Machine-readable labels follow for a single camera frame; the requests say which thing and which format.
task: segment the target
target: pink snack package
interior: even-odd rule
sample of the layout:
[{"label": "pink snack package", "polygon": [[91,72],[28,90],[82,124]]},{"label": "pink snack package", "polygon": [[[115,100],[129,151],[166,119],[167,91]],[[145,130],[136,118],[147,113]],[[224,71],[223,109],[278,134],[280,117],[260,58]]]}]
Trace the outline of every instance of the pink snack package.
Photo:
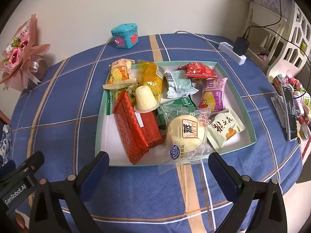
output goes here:
[{"label": "pink snack package", "polygon": [[223,97],[227,78],[206,80],[203,84],[200,109],[223,110]]}]

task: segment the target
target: pink wrapping paper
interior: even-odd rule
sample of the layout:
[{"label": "pink wrapping paper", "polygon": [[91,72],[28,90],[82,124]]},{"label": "pink wrapping paper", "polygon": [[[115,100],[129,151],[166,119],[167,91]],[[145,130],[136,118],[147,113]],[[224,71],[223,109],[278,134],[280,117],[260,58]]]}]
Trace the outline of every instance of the pink wrapping paper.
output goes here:
[{"label": "pink wrapping paper", "polygon": [[[16,37],[18,32],[20,32],[21,29],[24,26],[26,26],[28,21],[29,20],[27,20],[22,26],[18,28],[12,40]],[[9,69],[8,67],[5,66],[5,62],[2,62],[2,61],[0,62],[0,70],[3,71],[0,84],[4,83],[5,89],[13,88],[18,91],[22,91],[23,89],[27,88],[28,80],[29,80],[28,73],[29,73],[29,68],[31,64],[31,56],[32,55],[45,55],[47,51],[50,49],[49,44],[35,46],[36,29],[37,29],[36,14],[32,14],[31,19],[30,19],[30,26],[29,26],[29,43],[27,46],[23,48],[18,64],[14,68]],[[2,55],[5,58],[7,58],[8,57],[7,51],[4,50],[2,52]]]}]

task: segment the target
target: plaid tablecloth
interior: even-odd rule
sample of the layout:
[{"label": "plaid tablecloth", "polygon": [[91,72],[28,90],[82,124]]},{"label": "plaid tablecloth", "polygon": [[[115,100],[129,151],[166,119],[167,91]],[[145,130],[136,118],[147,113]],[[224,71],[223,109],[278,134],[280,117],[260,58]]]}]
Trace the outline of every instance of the plaid tablecloth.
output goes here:
[{"label": "plaid tablecloth", "polygon": [[[232,42],[208,36],[217,42]],[[276,94],[248,57],[243,65],[216,45],[188,34],[139,37],[129,50],[113,43],[94,47],[52,66],[43,82],[23,92],[11,120],[12,158],[16,164],[40,150],[45,163],[38,179],[64,180],[94,158],[102,84],[109,64],[119,58],[151,61],[216,61],[232,80],[249,112],[257,142],[228,153],[224,160],[253,180],[277,178],[285,194],[302,169],[296,141],[288,142],[270,98]],[[187,165],[159,174],[156,166],[111,167],[86,206],[103,232],[214,232],[232,204],[226,201],[207,164]],[[29,214],[32,199],[19,209]],[[255,203],[241,229],[245,229]],[[66,204],[63,211],[72,227]]]}]

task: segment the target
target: power strip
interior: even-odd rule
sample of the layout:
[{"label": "power strip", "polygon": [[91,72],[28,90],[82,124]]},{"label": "power strip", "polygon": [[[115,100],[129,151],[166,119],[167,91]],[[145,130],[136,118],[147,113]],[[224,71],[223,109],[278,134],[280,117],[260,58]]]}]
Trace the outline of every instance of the power strip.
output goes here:
[{"label": "power strip", "polygon": [[232,58],[238,65],[244,64],[246,60],[246,56],[242,55],[239,56],[233,51],[233,46],[229,45],[227,42],[221,42],[219,43],[218,49],[222,52],[224,52],[226,55],[228,55],[230,58]]}]

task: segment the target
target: teal toy box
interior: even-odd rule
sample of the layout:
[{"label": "teal toy box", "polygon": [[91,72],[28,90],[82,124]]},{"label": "teal toy box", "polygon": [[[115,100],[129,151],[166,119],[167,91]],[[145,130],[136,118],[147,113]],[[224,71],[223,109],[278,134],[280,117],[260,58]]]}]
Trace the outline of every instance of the teal toy box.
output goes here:
[{"label": "teal toy box", "polygon": [[111,30],[116,48],[130,49],[138,43],[137,24],[123,23]]}]

